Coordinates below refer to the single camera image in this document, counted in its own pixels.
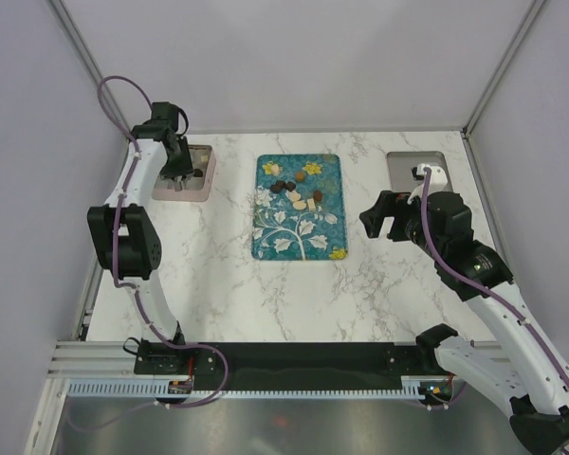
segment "stainless steel surface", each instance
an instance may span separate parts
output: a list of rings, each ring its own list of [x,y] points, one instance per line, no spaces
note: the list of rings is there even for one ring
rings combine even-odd
[[[476,103],[476,106],[474,107],[474,110],[468,119],[468,124],[466,125],[466,128],[464,128],[464,131],[468,132],[468,134],[471,134],[476,127],[476,124],[485,112],[485,109],[488,106],[491,97],[497,90],[497,87],[500,85],[500,82],[507,73],[508,68],[512,65],[512,62],[514,62],[514,58],[516,57],[519,48],[523,44],[525,38],[535,25],[537,19],[540,17],[541,13],[544,10],[544,7],[549,3],[549,1],[550,0],[533,0],[527,9],[527,13],[521,20],[521,23],[519,24],[519,27],[516,30],[512,41],[504,52],[504,56],[498,63],[497,68],[495,68],[495,72],[491,76],[491,79],[489,79],[483,95],[481,95],[481,98]]]
[[[92,426],[143,400],[68,401],[72,420]],[[220,400],[198,409],[151,407],[96,433],[65,427],[61,434],[67,455],[527,454],[504,415],[474,390],[448,411],[402,402]]]
[[[449,183],[444,191],[453,191],[447,160],[440,152],[389,152],[386,155],[392,191],[411,192],[417,186],[411,169],[421,163],[438,164],[445,170]]]

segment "small white object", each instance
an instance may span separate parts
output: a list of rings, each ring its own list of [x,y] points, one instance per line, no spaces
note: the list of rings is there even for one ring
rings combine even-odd
[[[288,197],[288,200],[291,202],[297,202],[302,199],[302,196],[296,191],[287,191],[286,197]]]
[[[303,210],[307,207],[304,201],[297,201],[293,203],[293,209],[295,210]]]
[[[445,171],[443,171],[443,168],[436,164],[421,163],[417,166],[417,175],[426,175],[426,168],[431,169],[432,171],[428,195],[432,194],[433,192],[442,191],[449,183],[449,180],[447,180],[447,175],[445,174]],[[421,197],[423,192],[424,183],[422,182],[421,185],[413,190],[411,196],[409,196],[409,199],[407,200],[407,204],[410,205],[415,197]]]

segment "white flower design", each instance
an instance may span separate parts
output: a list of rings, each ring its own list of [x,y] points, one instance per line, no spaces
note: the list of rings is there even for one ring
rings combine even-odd
[[[312,232],[314,226],[315,224],[312,223],[311,221],[302,220],[300,222],[300,235],[309,234],[310,232]]]
[[[286,215],[283,211],[279,211],[274,215],[274,219],[276,220],[276,223],[278,223],[279,225],[281,225],[283,223],[285,218],[286,218]]]
[[[270,203],[274,199],[271,192],[263,187],[257,187],[257,192],[255,193],[255,204],[258,206],[269,207]]]
[[[274,241],[274,249],[277,253],[287,250],[291,246],[291,241],[288,239],[276,239]]]
[[[338,221],[338,217],[335,216],[333,213],[327,213],[324,215],[324,221],[326,221],[329,225],[334,225]]]
[[[310,244],[315,248],[326,249],[328,243],[326,241],[326,235],[315,235],[308,239]]]

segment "cable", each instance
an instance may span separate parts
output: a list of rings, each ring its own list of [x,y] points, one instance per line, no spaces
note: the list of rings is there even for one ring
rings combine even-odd
[[[442,405],[436,405],[436,406],[426,406],[423,405],[421,403],[415,402],[415,401],[403,401],[403,403],[405,403],[406,405],[409,406],[413,406],[414,408],[423,408],[424,410],[448,410],[451,405],[454,405],[455,403],[457,403],[460,398],[462,398],[462,396],[464,396],[466,394],[466,390],[468,389],[468,384],[465,382],[462,385],[462,388],[459,390],[459,392],[457,392],[457,394],[455,396],[453,396],[450,401],[448,401],[447,403],[444,403]]]
[[[430,168],[424,168],[424,172],[426,173],[426,175],[424,176],[424,190],[423,190],[422,195],[421,195],[421,225],[422,225],[422,228],[424,230],[424,236],[426,237],[426,242],[428,244],[428,248],[429,248],[430,253],[431,253],[432,257],[434,258],[434,260],[443,268],[443,270],[445,270],[447,273],[449,273],[454,279],[456,279],[460,282],[463,282],[463,283],[467,284],[468,286],[473,287],[474,289],[478,290],[482,294],[486,294],[486,295],[490,296],[494,300],[498,301],[501,305],[503,305],[506,310],[508,310],[510,313],[512,313],[514,315],[514,317],[519,320],[519,322],[524,322],[524,326],[526,327],[526,329],[533,336],[533,338],[535,338],[535,340],[540,345],[543,352],[548,357],[548,360],[550,360],[550,363],[552,363],[552,366],[555,368],[555,370],[559,374],[560,378],[562,379],[562,382],[565,384],[567,389],[569,389],[569,376],[567,375],[565,370],[562,368],[562,366],[559,364],[556,356],[550,350],[550,348],[548,347],[548,345],[546,344],[544,339],[540,336],[540,334],[535,329],[535,327],[533,327],[533,325],[531,325],[531,323],[528,320],[526,320],[526,317],[523,315],[523,313],[521,313],[519,310],[517,310],[512,305],[512,303],[510,303],[509,301],[504,299],[499,294],[496,294],[495,292],[490,290],[488,287],[485,287],[485,286],[481,285],[480,283],[474,282],[473,280],[465,277],[464,275],[457,273],[455,270],[453,270],[451,267],[449,267],[447,265],[447,263],[445,263],[443,258],[440,256],[440,254],[438,253],[438,250],[436,249],[436,246],[434,245],[434,242],[432,241],[432,237],[430,234],[430,225],[428,223],[428,195],[429,195],[430,178],[431,178],[432,170]]]
[[[145,403],[141,403],[140,405],[134,406],[126,411],[120,413],[116,417],[112,417],[110,420],[103,422],[102,424],[96,425],[94,427],[79,427],[76,423],[72,421],[71,414],[69,413],[69,407],[65,409],[65,421],[68,425],[70,425],[74,430],[78,431],[79,433],[94,433],[95,431],[99,431],[100,429],[104,429],[105,427],[109,427],[112,424],[115,424],[117,421],[122,420],[124,417],[128,417],[134,412],[138,410],[144,410],[145,408],[150,408],[151,406],[156,406],[156,401],[146,401]]]
[[[102,100],[103,100],[103,98],[102,98],[103,87],[105,86],[105,84],[107,82],[112,81],[112,80],[120,80],[120,81],[129,82],[141,93],[143,98],[145,98],[145,100],[147,101],[147,103],[150,106],[152,106],[152,103],[150,102],[150,99],[147,96],[147,94],[143,91],[143,89],[139,85],[137,85],[135,82],[133,82],[130,79],[125,78],[123,76],[108,76],[108,77],[104,78],[103,80],[101,80],[101,82],[97,86],[97,98],[100,102],[101,109],[103,110],[105,115],[110,119],[110,121],[112,123],[114,123],[116,125],[116,127],[119,130],[121,130],[122,133],[126,137],[129,138],[129,140],[133,143],[133,146],[135,147],[135,151],[137,152],[137,154],[134,155],[134,157],[133,157],[133,162],[131,163],[131,167],[129,168],[129,171],[126,174],[126,176],[124,177],[124,181],[122,182],[122,192],[121,192],[121,195],[118,197],[118,202],[116,204],[116,212],[114,215],[114,225],[113,225],[113,232],[112,232],[112,276],[114,279],[114,285],[117,288],[128,287],[128,288],[134,290],[135,303],[136,303],[136,306],[138,308],[139,314],[141,315],[141,318],[143,319],[143,322],[148,326],[148,328],[150,329],[150,331],[152,331],[152,333],[156,336],[156,338],[158,338],[164,345],[168,346],[171,349],[176,349],[178,351],[186,351],[189,349],[204,349],[207,351],[211,351],[212,353],[217,354],[217,356],[219,356],[221,361],[224,363],[224,378],[221,381],[221,384],[219,385],[219,387],[213,393],[211,393],[209,396],[207,396],[201,400],[194,401],[193,403],[183,403],[180,405],[171,405],[171,407],[173,407],[173,408],[195,408],[198,406],[209,404],[212,401],[212,399],[214,397],[216,397],[217,394],[220,393],[226,387],[226,383],[228,382],[228,377],[229,377],[228,361],[226,360],[226,357],[223,355],[223,353],[221,351],[219,351],[218,349],[213,348],[212,346],[209,346],[207,344],[194,343],[194,344],[186,344],[186,345],[182,345],[182,346],[173,344],[171,341],[169,341],[164,335],[162,335],[157,330],[155,325],[148,318],[147,313],[145,312],[145,309],[143,308],[143,303],[141,302],[141,295],[139,294],[138,288],[130,282],[121,282],[119,280],[119,263],[118,263],[119,236],[118,236],[118,231],[119,231],[119,226],[120,226],[120,214],[122,212],[122,204],[124,203],[124,197],[126,194],[126,190],[128,189],[129,182],[131,181],[131,178],[133,177],[133,173],[135,172],[135,167],[137,166],[141,150],[139,148],[139,144],[138,144],[137,140],[135,139],[135,137],[133,135],[131,135],[131,133],[116,118],[112,117],[108,113],[107,107],[102,102]],[[187,129],[188,129],[188,116],[186,116],[186,114],[185,114],[185,112],[183,112],[183,110],[180,110],[180,114],[182,115],[182,117],[186,121],[186,131],[187,131]]]
[[[183,118],[183,121],[185,121],[186,123],[186,127],[183,129],[183,133],[181,133],[180,135],[180,136],[185,136],[186,133],[188,132],[188,129],[190,128],[190,121],[188,120],[188,115],[186,114],[186,111],[181,109],[179,106],[177,106],[177,111],[179,111],[179,115]]]
[[[131,351],[129,348],[126,347],[126,343],[129,339],[132,339],[137,344],[138,348],[141,346],[141,341],[139,341],[135,337],[128,337],[124,340],[124,343],[122,344],[122,350],[127,354],[137,356],[137,352]]]
[[[199,344],[199,343],[186,344],[184,346],[179,346],[179,345],[175,345],[171,341],[169,341],[164,335],[162,335],[157,330],[157,328],[154,326],[154,324],[149,320],[147,313],[145,312],[145,309],[143,308],[143,303],[141,302],[141,296],[139,294],[138,288],[130,282],[120,282],[120,280],[119,280],[119,263],[118,263],[119,236],[118,236],[118,231],[119,231],[119,223],[120,223],[120,214],[122,212],[122,205],[124,203],[124,197],[126,194],[126,190],[129,186],[129,182],[131,181],[131,178],[133,177],[133,173],[135,172],[135,168],[137,167],[137,164],[138,164],[138,160],[139,160],[139,157],[141,154],[141,149],[139,148],[139,144],[138,144],[137,139],[131,134],[131,132],[129,132],[126,129],[126,127],[118,121],[117,118],[115,118],[114,116],[112,116],[110,114],[109,109],[108,109],[108,107],[105,104],[105,101],[103,99],[103,87],[108,82],[114,81],[114,80],[125,81],[125,82],[128,82],[131,85],[133,85],[139,91],[139,93],[143,96],[143,98],[145,98],[148,105],[150,107],[152,107],[152,102],[150,101],[150,98],[147,96],[147,94],[143,91],[143,89],[139,85],[137,85],[135,82],[133,82],[132,80],[125,78],[123,76],[108,76],[106,78],[103,78],[97,86],[97,100],[99,101],[99,105],[101,107],[101,110],[103,111],[105,116],[120,130],[120,132],[126,138],[128,138],[131,141],[131,143],[133,144],[133,147],[135,148],[135,152],[136,152],[136,154],[133,157],[133,161],[131,162],[131,167],[129,168],[127,174],[124,177],[124,181],[122,182],[122,188],[121,188],[122,194],[118,198],[118,202],[116,204],[116,211],[114,214],[114,225],[113,225],[114,231],[113,231],[113,235],[112,235],[112,275],[114,278],[114,285],[117,288],[128,287],[128,288],[131,288],[135,291],[134,292],[135,302],[136,302],[137,308],[139,310],[139,313],[141,314],[141,316],[143,318],[143,321],[149,327],[149,329],[152,331],[152,333],[162,343],[164,343],[166,346],[168,346],[172,349],[177,349],[177,350],[181,350],[181,351],[189,350],[189,349],[208,350],[208,351],[211,351],[211,352],[217,354],[219,356],[219,358],[221,359],[221,361],[224,363],[224,379],[222,380],[219,387],[213,393],[211,393],[209,396],[207,396],[206,398],[203,398],[201,400],[195,401],[193,403],[183,403],[183,404],[179,404],[179,405],[173,405],[173,404],[163,405],[166,408],[195,408],[195,407],[206,405],[206,404],[209,404],[210,402],[212,402],[213,398],[215,398],[217,396],[217,394],[220,393],[226,387],[226,383],[228,382],[228,377],[229,377],[229,365],[228,365],[228,361],[226,360],[226,357],[223,355],[223,353],[221,351],[219,351],[218,349],[213,348],[212,346],[205,345],[205,344]],[[185,132],[188,131],[188,127],[189,127],[188,116],[183,111],[183,109],[179,109],[179,114],[181,115],[181,117],[183,117],[183,119],[186,123],[186,128],[184,130],[184,134],[185,134]],[[137,342],[138,344],[140,344],[136,338],[129,337],[126,339],[126,341],[128,341],[129,339],[132,339],[135,342]],[[122,349],[124,349],[124,351],[126,351],[129,354],[137,355],[133,351],[130,351],[126,348],[126,346],[125,346],[126,341],[124,341],[124,345],[122,346]],[[71,416],[69,414],[68,408],[65,409],[64,413],[65,413],[66,422],[72,428],[74,428],[76,431],[81,432],[81,433],[91,433],[94,431],[99,431],[100,429],[103,429],[105,427],[108,427],[109,425],[116,423],[117,421],[123,419],[124,417],[126,417],[130,414],[132,414],[133,412],[137,412],[138,410],[149,408],[150,406],[154,406],[156,404],[158,404],[157,401],[142,403],[142,404],[137,405],[133,408],[130,408],[129,410],[123,412],[120,415],[117,415],[116,417],[108,420],[107,422],[104,422],[100,425],[97,425],[95,427],[89,427],[89,428],[83,428],[83,427],[79,427],[78,425],[76,425],[71,420]],[[59,444],[59,446],[60,446],[60,451],[62,451],[63,450],[63,444]]]

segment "yellow flower design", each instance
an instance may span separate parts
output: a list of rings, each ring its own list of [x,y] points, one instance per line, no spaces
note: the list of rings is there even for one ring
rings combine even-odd
[[[262,166],[266,175],[272,175],[272,166],[274,166],[274,161],[268,161],[265,165]]]
[[[331,259],[343,259],[348,255],[348,252],[345,248],[339,248],[337,246],[333,247],[333,252],[329,254],[329,258]]]
[[[322,166],[318,163],[310,163],[309,161],[302,168],[309,175],[314,175],[315,173],[322,173]]]

